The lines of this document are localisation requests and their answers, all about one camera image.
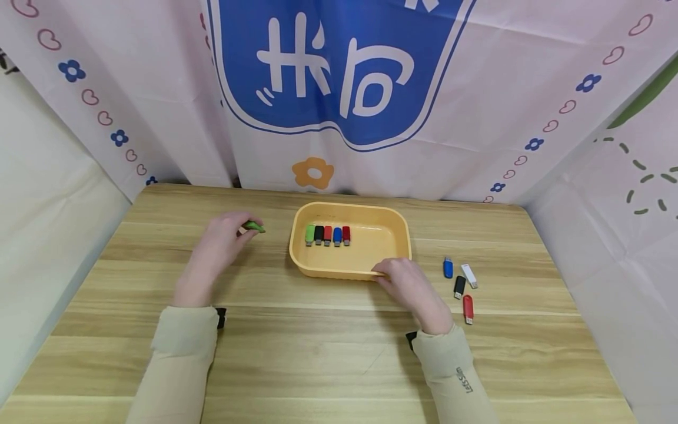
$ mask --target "sleeve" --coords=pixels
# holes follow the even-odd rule
[[[460,327],[439,336],[420,330],[412,349],[431,388],[440,424],[499,424]]]
[[[163,311],[127,424],[200,423],[218,321],[212,307]]]

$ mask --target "wooden table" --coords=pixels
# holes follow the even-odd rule
[[[222,276],[228,322],[203,423],[436,423],[404,334],[408,313],[369,282],[304,277],[287,253],[295,211],[325,201],[394,208],[414,258],[464,326],[503,423],[634,423],[529,216],[520,207],[155,185],[144,191],[0,412],[4,423],[121,423],[158,315],[208,220],[250,210],[267,232]],[[475,320],[455,273],[469,263]]]

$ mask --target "red usb flash drive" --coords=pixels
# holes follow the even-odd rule
[[[325,246],[329,246],[332,241],[332,227],[329,225],[325,226],[325,237],[323,237],[323,241],[325,242]]]
[[[473,298],[466,295],[462,299],[462,302],[464,303],[464,318],[466,319],[466,323],[471,326],[473,325]]]
[[[344,246],[349,246],[351,244],[351,228],[347,226],[342,227],[342,239],[344,240]]]

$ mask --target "yellow plastic tray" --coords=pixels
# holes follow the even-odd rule
[[[306,226],[351,227],[351,245],[306,245]],[[412,259],[410,230],[398,212],[389,208],[315,201],[302,206],[294,217],[290,256],[309,277],[371,280],[370,271],[385,258]]]

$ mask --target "blue usb flash drive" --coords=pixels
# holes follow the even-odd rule
[[[445,275],[445,278],[452,278],[452,259],[450,259],[449,256],[445,256],[445,260],[443,261],[443,274]]]
[[[337,248],[337,247],[341,246],[341,228],[336,227],[334,229],[334,234],[333,234],[332,239],[334,241],[334,247]]]

